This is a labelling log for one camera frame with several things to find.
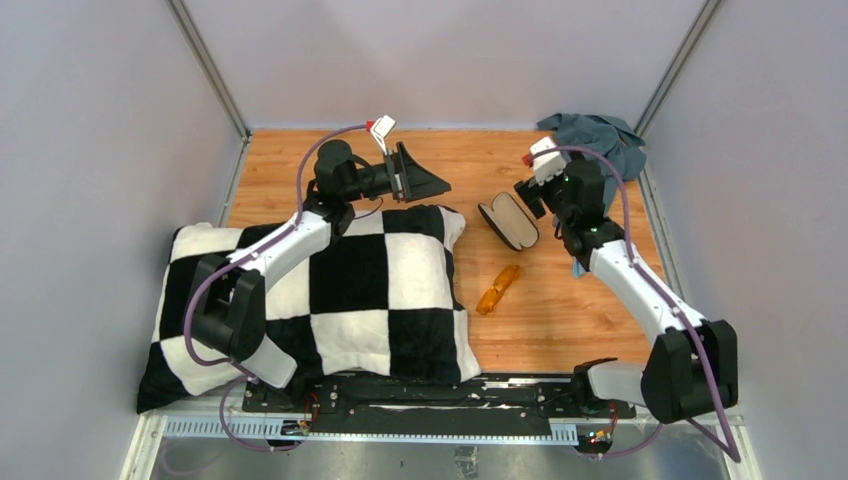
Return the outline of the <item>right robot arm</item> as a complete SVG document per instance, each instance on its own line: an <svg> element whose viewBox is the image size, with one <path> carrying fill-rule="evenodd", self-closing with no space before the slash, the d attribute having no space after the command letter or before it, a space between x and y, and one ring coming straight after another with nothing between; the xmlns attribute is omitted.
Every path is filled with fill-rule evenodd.
<svg viewBox="0 0 848 480"><path fill-rule="evenodd" d="M713 413L727 425L727 411L738 401L733 327L687 305L642 259L629 225L605 213L596 162L558 155L524 160L533 175L516 183L516 193L536 218L555 216L567 252L615 294L652 344L645 364L603 358L576 366L575 411L596 417L617 400L645 407L662 424Z"/></svg>

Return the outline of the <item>orange sunglasses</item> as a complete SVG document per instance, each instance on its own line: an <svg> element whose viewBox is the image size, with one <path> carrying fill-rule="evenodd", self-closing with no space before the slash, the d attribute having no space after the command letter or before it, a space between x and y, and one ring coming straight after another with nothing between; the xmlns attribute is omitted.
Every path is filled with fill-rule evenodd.
<svg viewBox="0 0 848 480"><path fill-rule="evenodd" d="M492 313L502 300L505 292L519 278L520 274L521 267L519 265L504 267L478 301L475 308L476 312L481 315Z"/></svg>

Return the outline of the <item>black glasses case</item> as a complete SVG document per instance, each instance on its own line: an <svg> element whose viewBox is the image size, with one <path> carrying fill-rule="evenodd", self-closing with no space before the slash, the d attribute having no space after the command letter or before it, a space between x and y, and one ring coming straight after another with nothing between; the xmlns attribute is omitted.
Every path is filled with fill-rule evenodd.
<svg viewBox="0 0 848 480"><path fill-rule="evenodd" d="M533 220L508 192L500 192L478 211L497 237L511 250L522 251L537 244L540 233Z"/></svg>

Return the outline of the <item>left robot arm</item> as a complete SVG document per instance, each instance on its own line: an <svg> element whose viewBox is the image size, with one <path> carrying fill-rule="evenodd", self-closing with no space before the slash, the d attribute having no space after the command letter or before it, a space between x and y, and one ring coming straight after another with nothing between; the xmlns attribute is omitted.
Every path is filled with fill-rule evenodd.
<svg viewBox="0 0 848 480"><path fill-rule="evenodd" d="M450 183L421 166L403 143L389 149L381 137L382 161L371 165L331 133L300 162L301 181L309 161L314 177L296 188L292 217L270 234L229 256L209 254L195 270L184 313L183 338L198 365L228 364L248 381L269 385L268 400L283 413L298 411L306 386L294 378L296 360L266 333L266 296L312 255L340 239L355 218L353 201L390 195L411 202L451 191Z"/></svg>

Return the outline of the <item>small blue cleaning cloth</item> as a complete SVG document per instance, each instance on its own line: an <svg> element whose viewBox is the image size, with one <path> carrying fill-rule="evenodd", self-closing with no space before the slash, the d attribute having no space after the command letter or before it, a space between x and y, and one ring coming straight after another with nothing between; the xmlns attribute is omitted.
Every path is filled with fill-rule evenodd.
<svg viewBox="0 0 848 480"><path fill-rule="evenodd" d="M580 278L587 273L588 271L582 266L582 264L577 259L575 259L572 265L572 276L574 278Z"/></svg>

